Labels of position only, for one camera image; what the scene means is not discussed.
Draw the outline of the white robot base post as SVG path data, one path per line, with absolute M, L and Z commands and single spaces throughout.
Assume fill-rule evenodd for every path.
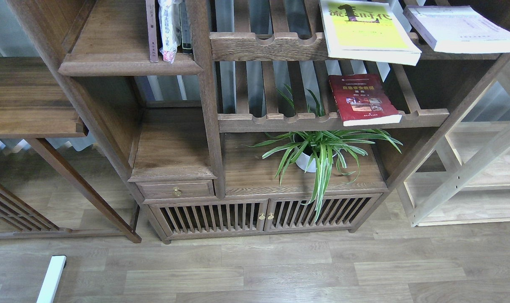
M 65 264 L 66 255 L 53 255 L 51 257 L 38 293 L 37 303 L 53 303 Z

